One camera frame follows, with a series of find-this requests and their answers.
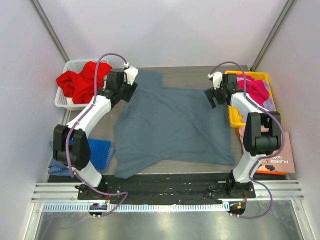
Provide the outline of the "magenta pink t shirt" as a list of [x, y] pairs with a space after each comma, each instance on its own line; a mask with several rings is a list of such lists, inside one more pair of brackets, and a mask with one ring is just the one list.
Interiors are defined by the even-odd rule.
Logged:
[[256, 103], [265, 108], [272, 104], [269, 90], [270, 86], [265, 80], [255, 80], [252, 76], [246, 76], [246, 92]]

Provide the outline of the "left aluminium corner post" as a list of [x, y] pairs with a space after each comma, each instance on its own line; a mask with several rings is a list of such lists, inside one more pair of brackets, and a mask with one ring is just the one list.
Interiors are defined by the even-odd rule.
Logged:
[[29, 0], [31, 6], [33, 7], [35, 13], [37, 14], [39, 20], [41, 21], [42, 25], [44, 26], [48, 36], [50, 37], [51, 41], [53, 42], [55, 48], [57, 49], [58, 53], [60, 54], [61, 58], [64, 62], [70, 60], [66, 50], [64, 49], [56, 31], [54, 30], [47, 14], [45, 13], [41, 3], [39, 0]]

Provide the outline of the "orange folded t shirt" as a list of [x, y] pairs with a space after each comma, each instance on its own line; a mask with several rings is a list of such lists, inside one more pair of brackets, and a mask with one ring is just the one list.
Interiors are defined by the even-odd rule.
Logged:
[[268, 170], [268, 169], [265, 169], [265, 170], [257, 170], [256, 171], [257, 174], [270, 174], [270, 175], [286, 175], [287, 173], [286, 172], [280, 172], [280, 171], [271, 171], [271, 170]]

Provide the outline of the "white perforated plastic basket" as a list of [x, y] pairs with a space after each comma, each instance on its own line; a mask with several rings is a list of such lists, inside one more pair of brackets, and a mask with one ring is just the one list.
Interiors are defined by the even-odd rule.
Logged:
[[[69, 60], [65, 63], [62, 73], [65, 73], [67, 71], [72, 71], [78, 74], [83, 70], [87, 62], [96, 63], [97, 61], [98, 61], [98, 58], [84, 58], [84, 59]], [[59, 86], [57, 87], [54, 104], [59, 108], [65, 108], [66, 110], [69, 110], [69, 111], [81, 111], [88, 105], [87, 103], [84, 103], [84, 104], [73, 103], [72, 98], [66, 97], [63, 93], [63, 90]]]

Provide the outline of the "right aluminium corner post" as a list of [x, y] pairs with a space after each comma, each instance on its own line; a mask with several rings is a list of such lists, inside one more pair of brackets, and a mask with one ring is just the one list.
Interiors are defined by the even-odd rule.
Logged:
[[262, 47], [260, 48], [252, 66], [249, 68], [251, 72], [255, 72], [262, 60], [264, 59], [268, 49], [272, 45], [273, 41], [275, 40], [277, 34], [280, 32], [282, 25], [286, 21], [287, 17], [289, 16], [290, 12], [294, 8], [297, 0], [286, 0], [280, 13], [278, 14], [274, 24], [272, 25]]

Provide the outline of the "aluminium corner post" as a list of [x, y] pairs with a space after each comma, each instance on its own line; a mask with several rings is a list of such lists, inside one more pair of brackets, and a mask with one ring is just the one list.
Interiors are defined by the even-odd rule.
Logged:
[[58, 53], [60, 54], [61, 58], [64, 62], [70, 60], [66, 50], [64, 49], [56, 31], [54, 30], [47, 14], [45, 13], [41, 3], [39, 0], [29, 0], [31, 6], [33, 7], [35, 13], [37, 14], [39, 20], [41, 21], [42, 25], [44, 26], [48, 36], [50, 37], [51, 41], [53, 42], [55, 48], [57, 49]]
[[280, 13], [278, 14], [274, 24], [272, 25], [262, 47], [260, 48], [252, 66], [249, 68], [251, 72], [255, 72], [262, 60], [264, 59], [268, 49], [272, 45], [273, 41], [275, 40], [277, 34], [280, 32], [282, 25], [286, 21], [287, 17], [289, 16], [290, 12], [294, 8], [297, 0], [286, 0]]

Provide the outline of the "red t shirt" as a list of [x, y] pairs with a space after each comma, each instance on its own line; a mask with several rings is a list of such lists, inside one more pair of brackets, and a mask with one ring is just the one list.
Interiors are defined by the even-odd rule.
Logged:
[[57, 79], [57, 85], [65, 97], [72, 98], [74, 104], [88, 104], [94, 96], [96, 63], [88, 61], [81, 72], [67, 70]]

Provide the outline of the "lavender purple t shirt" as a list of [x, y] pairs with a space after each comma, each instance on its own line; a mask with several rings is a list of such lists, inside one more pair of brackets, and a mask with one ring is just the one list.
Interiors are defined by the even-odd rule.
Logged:
[[249, 72], [246, 75], [246, 92], [261, 107], [269, 111], [275, 110], [273, 98], [270, 95], [268, 75], [261, 72]]

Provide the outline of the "light pink folded t shirt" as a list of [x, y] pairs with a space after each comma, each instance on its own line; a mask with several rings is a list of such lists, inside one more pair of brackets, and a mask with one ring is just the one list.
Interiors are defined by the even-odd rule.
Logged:
[[290, 134], [285, 131], [285, 143], [281, 153], [273, 158], [264, 159], [257, 170], [270, 170], [294, 174], [296, 172], [290, 141]]

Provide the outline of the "aluminium front frame rail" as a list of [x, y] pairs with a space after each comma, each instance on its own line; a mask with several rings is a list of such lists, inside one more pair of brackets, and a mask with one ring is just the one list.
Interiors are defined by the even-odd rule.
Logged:
[[[303, 191], [297, 180], [263, 180], [271, 192], [273, 200], [304, 200]], [[79, 182], [45, 182], [35, 185], [32, 202], [93, 202], [98, 197], [89, 197], [79, 192]]]

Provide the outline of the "blue patterned cloth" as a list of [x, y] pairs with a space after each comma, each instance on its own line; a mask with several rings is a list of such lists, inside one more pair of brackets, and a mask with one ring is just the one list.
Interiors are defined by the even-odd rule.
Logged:
[[[91, 151], [91, 162], [95, 169], [104, 174], [107, 172], [112, 156], [115, 152], [115, 147], [107, 140], [88, 139], [88, 144]], [[48, 166], [48, 173], [52, 176], [70, 176], [68, 167], [52, 159]]]

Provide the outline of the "grey-blue t shirt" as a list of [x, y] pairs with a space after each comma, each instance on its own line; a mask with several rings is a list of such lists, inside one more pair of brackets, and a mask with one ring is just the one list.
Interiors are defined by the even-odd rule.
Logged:
[[114, 126], [117, 178], [162, 160], [236, 163], [226, 105], [212, 108], [202, 89], [165, 87], [159, 72], [140, 70], [135, 82]]

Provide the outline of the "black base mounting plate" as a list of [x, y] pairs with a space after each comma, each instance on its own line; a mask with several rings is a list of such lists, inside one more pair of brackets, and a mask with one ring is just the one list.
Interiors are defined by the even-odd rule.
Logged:
[[227, 173], [136, 174], [128, 179], [104, 175], [99, 194], [84, 184], [76, 185], [78, 200], [107, 201], [125, 205], [204, 205], [219, 199], [254, 199], [253, 186], [228, 192]]

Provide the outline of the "yellow plastic tray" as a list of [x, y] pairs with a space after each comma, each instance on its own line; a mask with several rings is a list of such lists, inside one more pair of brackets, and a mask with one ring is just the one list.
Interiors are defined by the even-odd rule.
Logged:
[[[265, 73], [265, 72], [252, 72], [252, 71], [246, 71], [245, 74], [249, 73]], [[273, 98], [271, 87], [270, 87], [270, 92], [269, 94]], [[228, 106], [228, 114], [229, 114], [229, 124], [231, 128], [239, 128], [245, 125], [246, 119], [243, 117], [242, 113], [238, 111], [237, 108], [234, 108], [233, 106]]]

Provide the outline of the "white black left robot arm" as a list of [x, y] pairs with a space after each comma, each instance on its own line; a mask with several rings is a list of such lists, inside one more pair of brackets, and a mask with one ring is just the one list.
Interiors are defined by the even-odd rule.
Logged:
[[96, 91], [89, 104], [66, 125], [58, 124], [53, 130], [53, 159], [66, 165], [71, 176], [89, 185], [89, 194], [100, 200], [107, 192], [102, 174], [91, 162], [88, 136], [100, 119], [119, 102], [129, 102], [138, 84], [139, 70], [133, 66], [111, 70], [104, 85]]

